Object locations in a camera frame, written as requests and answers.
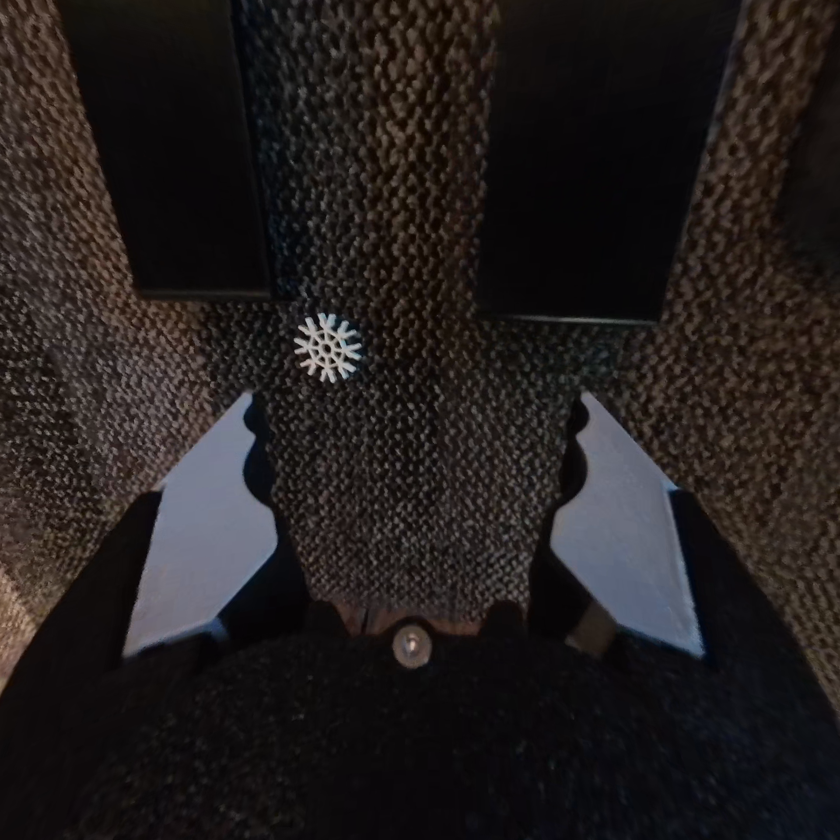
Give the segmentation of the black table leg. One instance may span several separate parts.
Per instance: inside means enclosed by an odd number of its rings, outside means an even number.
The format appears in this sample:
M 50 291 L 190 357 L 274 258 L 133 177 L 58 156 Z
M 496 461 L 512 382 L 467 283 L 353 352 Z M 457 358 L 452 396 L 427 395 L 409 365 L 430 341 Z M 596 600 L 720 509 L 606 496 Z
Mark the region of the black table leg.
M 56 2 L 135 289 L 271 297 L 232 4 Z
M 656 324 L 742 9 L 500 2 L 476 307 Z

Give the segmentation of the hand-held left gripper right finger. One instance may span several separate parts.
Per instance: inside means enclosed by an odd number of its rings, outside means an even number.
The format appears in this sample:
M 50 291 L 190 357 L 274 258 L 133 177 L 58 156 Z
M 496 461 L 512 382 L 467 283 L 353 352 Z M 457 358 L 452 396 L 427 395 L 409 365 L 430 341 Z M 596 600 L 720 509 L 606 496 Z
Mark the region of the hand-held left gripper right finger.
M 630 634 L 704 658 L 677 485 L 591 392 L 567 431 L 560 498 L 537 549 L 537 635 L 595 657 Z

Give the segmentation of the white snowflake toy connector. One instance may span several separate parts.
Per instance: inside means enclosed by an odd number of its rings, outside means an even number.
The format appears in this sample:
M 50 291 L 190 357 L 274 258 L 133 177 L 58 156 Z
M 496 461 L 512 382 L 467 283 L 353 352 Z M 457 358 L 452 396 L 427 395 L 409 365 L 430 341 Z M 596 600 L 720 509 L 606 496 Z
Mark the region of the white snowflake toy connector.
M 365 348 L 360 333 L 349 321 L 321 312 L 298 324 L 293 353 L 298 366 L 309 376 L 335 384 L 358 373 Z

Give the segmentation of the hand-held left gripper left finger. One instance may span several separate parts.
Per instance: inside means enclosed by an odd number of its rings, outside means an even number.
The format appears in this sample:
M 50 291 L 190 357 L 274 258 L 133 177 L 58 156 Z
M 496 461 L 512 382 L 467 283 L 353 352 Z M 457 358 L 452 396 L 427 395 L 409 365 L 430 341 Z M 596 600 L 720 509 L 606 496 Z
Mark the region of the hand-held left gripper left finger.
M 280 543 L 268 436 L 256 395 L 244 392 L 156 487 L 123 658 L 199 636 L 235 645 L 231 606 Z

